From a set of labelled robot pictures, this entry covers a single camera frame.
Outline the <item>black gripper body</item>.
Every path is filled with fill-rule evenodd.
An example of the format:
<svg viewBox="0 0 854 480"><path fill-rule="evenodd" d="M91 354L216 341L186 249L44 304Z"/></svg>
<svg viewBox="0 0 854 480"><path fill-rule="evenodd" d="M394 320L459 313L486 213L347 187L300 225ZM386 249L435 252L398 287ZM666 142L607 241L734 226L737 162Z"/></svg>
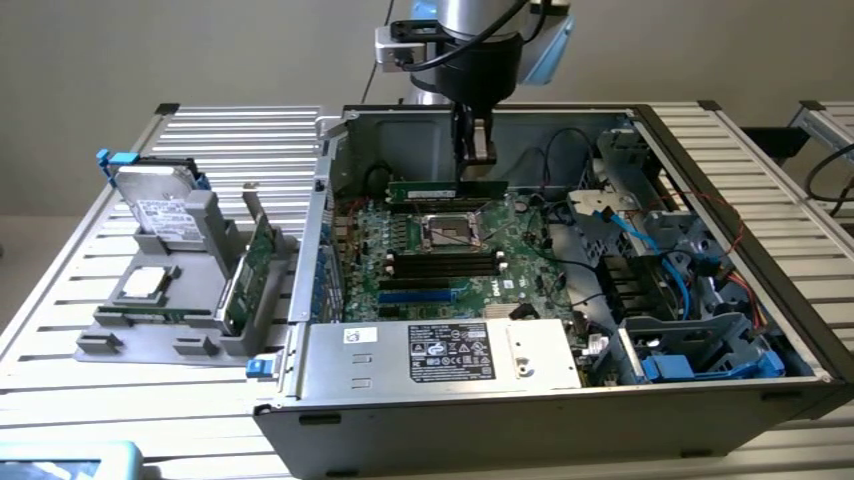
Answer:
<svg viewBox="0 0 854 480"><path fill-rule="evenodd" d="M485 41L438 67L410 74L421 90L469 108L494 108L514 92L523 37Z"/></svg>

